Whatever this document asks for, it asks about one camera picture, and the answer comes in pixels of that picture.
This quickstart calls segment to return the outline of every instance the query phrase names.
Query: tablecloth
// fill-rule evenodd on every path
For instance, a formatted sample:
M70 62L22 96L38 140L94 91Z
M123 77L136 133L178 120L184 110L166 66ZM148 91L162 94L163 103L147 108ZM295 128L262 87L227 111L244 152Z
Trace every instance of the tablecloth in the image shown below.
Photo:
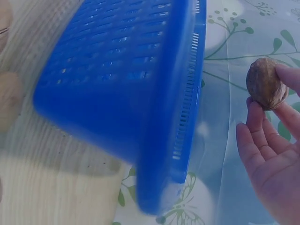
M181 198L162 217L135 204L135 169L127 167L113 225L278 225L258 201L236 145L246 121L246 75L260 57L300 67L300 0L208 0L200 108ZM290 91L287 102L300 111ZM268 118L294 142L273 112Z

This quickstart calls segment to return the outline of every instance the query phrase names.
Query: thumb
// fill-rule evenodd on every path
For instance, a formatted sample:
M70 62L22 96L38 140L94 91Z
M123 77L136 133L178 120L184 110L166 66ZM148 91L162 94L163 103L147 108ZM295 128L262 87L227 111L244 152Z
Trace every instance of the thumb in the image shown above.
M300 68L290 68L284 64L277 64L276 72L282 83L297 92L300 97Z

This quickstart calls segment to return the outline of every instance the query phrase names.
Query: blue basket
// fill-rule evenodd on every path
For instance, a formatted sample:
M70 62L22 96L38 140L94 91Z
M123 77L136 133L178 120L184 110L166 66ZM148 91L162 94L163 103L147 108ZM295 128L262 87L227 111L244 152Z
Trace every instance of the blue basket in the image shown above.
M147 214L172 207L185 182L205 29L205 0L86 0L35 89L39 114L136 166Z

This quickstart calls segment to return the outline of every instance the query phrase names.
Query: hand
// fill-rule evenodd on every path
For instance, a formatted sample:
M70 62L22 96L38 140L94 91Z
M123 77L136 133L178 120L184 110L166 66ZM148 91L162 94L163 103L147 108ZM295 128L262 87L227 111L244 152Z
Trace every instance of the hand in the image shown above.
M300 69L278 65L281 81L300 96ZM237 125L240 158L254 190L281 225L300 225L300 113L283 102L274 113L297 140L281 137L252 98L246 124Z

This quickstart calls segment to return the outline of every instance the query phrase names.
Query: wooden table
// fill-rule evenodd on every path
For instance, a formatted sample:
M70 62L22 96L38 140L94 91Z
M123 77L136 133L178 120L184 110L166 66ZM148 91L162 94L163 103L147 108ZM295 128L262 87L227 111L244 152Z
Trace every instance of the wooden table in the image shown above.
M31 98L37 78L82 0L10 0L14 20L0 71L17 72L26 97L3 135L1 225L109 225L123 167L40 118Z

